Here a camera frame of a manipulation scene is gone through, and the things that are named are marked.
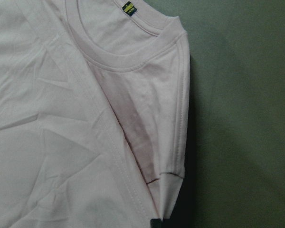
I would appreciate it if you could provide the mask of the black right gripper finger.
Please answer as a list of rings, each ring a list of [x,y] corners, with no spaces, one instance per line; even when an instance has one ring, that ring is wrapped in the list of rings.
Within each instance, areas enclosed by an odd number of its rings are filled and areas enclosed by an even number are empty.
[[[160,218],[152,218],[150,220],[150,228],[162,228],[162,220]]]

